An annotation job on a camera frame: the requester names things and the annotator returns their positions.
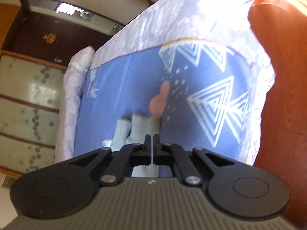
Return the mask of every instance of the black mechanical arm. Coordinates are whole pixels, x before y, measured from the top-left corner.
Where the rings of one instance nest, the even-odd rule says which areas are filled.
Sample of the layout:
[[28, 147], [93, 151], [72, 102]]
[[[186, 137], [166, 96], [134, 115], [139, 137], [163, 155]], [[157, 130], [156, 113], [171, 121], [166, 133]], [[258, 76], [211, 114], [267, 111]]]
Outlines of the black mechanical arm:
[[[290, 198], [281, 178], [201, 147], [161, 144], [159, 135], [151, 142], [23, 175], [10, 192], [19, 216], [6, 230], [295, 229], [281, 216]], [[131, 177], [152, 157], [173, 177]]]

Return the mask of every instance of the white triangle pattern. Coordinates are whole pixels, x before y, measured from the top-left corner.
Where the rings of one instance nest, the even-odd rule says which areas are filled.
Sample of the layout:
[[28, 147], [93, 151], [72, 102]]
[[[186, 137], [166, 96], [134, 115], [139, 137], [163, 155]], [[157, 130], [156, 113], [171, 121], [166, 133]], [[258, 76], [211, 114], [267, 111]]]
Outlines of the white triangle pattern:
[[207, 41], [178, 42], [171, 46], [162, 47], [159, 55], [166, 69], [171, 73], [176, 52], [184, 56], [195, 67], [198, 67], [202, 51], [215, 62], [222, 72], [226, 68], [227, 53], [234, 55], [234, 52], [226, 46]]
[[238, 143], [241, 142], [248, 113], [248, 93], [231, 101], [233, 81], [233, 76], [228, 77], [187, 98], [212, 147], [216, 147], [225, 121]]

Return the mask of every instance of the metal screw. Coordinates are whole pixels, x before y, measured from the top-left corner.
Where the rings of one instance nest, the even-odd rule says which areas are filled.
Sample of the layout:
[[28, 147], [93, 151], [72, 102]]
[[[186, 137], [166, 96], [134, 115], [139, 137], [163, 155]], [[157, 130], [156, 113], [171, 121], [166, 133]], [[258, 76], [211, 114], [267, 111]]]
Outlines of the metal screw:
[[100, 180], [104, 183], [114, 183], [116, 181], [116, 177], [114, 175], [104, 175], [100, 178]]
[[185, 179], [185, 181], [188, 184], [196, 185], [196, 184], [199, 184], [201, 182], [201, 179], [199, 177], [197, 177], [197, 176], [188, 176]]

